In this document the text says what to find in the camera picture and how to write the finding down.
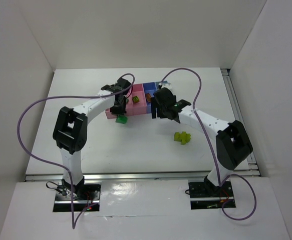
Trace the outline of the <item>brown orange lego brick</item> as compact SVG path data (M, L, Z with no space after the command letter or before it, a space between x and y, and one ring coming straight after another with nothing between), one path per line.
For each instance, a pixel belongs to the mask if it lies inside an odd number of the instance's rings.
M146 93L146 94L145 94L145 99L146 99L146 101L147 101L148 103L151 103L151 98L152 98L152 96L151 96L150 93Z

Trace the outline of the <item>small lime lego brick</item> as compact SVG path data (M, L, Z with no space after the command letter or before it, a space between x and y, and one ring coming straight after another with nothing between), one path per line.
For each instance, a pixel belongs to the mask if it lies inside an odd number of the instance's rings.
M133 96L132 97L132 102L134 103L134 104L136 104L136 103L138 103L140 100L139 100L139 98L137 97L137 96Z

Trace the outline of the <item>green lego stem piece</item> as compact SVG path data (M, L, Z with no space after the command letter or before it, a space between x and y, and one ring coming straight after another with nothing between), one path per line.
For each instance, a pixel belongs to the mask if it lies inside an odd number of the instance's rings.
M128 118L125 115L118 115L116 118L116 123L126 124L127 120L128 120Z

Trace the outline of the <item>lime green lego cluster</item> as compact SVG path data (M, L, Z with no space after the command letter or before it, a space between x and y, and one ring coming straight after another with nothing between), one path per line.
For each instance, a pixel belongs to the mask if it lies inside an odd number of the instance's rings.
M175 142L180 142L181 145L185 145L185 144L187 144L187 143L190 142L190 140L191 140L191 134L189 134L189 133L187 133L185 131L183 131L183 132L176 132L174 134L173 140Z

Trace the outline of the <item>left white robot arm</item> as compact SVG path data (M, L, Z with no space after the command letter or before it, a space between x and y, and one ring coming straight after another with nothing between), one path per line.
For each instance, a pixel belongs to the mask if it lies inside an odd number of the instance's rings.
M88 124L107 109L116 116L126 113L126 95L132 84L119 78L115 84L105 85L95 98L76 107L60 109L53 131L53 139L60 149L64 170L62 184L81 197L88 191L81 168L81 150L87 142Z

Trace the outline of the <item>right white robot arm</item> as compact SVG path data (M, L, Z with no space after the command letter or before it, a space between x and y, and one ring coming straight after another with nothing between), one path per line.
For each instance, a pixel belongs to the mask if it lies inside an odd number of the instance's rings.
M227 122L177 100L170 89L162 87L151 98L152 118L169 119L188 125L205 135L213 151L214 167L204 179L207 194L221 191L226 178L253 152L246 129L238 120Z

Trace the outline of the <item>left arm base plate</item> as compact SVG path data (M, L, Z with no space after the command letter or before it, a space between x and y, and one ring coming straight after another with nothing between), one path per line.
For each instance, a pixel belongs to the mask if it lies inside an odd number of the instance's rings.
M62 185L53 187L56 191L54 200L54 213L70 213L71 212L71 193ZM81 212L87 208L87 212L98 212L100 210L101 184L90 183L85 186L84 192L74 194L74 212Z

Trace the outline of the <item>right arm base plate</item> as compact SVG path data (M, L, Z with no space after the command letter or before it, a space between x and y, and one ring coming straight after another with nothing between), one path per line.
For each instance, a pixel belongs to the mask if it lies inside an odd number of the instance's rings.
M185 193L190 197L191 210L221 209L223 204L225 204L224 208L236 208L232 185L229 181L215 193L209 193L203 181L189 182Z

